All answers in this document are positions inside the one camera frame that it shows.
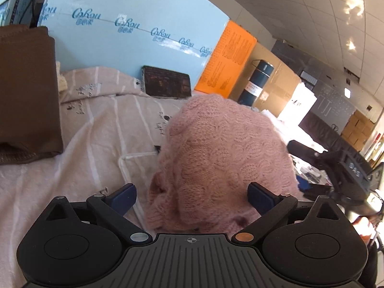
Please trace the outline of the person right hand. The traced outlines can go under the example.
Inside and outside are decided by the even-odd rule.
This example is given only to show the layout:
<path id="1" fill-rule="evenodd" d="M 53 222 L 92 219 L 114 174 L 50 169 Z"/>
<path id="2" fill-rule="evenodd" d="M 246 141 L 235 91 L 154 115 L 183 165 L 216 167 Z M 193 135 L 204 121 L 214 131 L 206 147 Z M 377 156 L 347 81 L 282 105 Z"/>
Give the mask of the person right hand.
<path id="1" fill-rule="evenodd" d="M 369 245 L 372 240 L 374 240 L 378 235 L 383 233 L 383 224 L 379 223 L 375 227 L 367 217 L 359 216 L 353 222 L 352 225 L 355 228 L 355 231 L 360 235 L 365 245 Z"/>

